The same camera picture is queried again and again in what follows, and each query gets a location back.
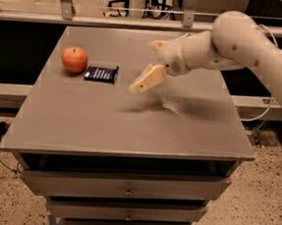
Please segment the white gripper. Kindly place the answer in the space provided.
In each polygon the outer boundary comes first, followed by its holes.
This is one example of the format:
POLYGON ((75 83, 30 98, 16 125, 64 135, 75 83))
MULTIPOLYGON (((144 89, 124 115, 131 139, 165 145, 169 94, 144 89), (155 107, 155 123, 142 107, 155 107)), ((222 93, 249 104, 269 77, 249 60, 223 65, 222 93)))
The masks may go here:
POLYGON ((131 94, 143 93, 152 87, 163 83, 167 74, 170 76, 181 76, 189 71, 182 52, 184 38, 177 37, 167 40, 152 40, 150 46, 159 52, 162 65, 149 64, 144 68, 141 75, 129 86, 131 94))

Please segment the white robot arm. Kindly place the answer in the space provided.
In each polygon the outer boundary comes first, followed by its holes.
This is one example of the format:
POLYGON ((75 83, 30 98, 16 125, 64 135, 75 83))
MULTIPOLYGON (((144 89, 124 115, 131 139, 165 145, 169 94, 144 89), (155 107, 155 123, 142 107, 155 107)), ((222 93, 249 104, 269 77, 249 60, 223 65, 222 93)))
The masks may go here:
POLYGON ((143 93, 195 69, 234 70, 245 67, 282 106, 282 50, 267 38, 260 26, 244 13, 219 15, 211 30, 167 40, 153 40, 159 63, 148 65, 130 85, 143 93))

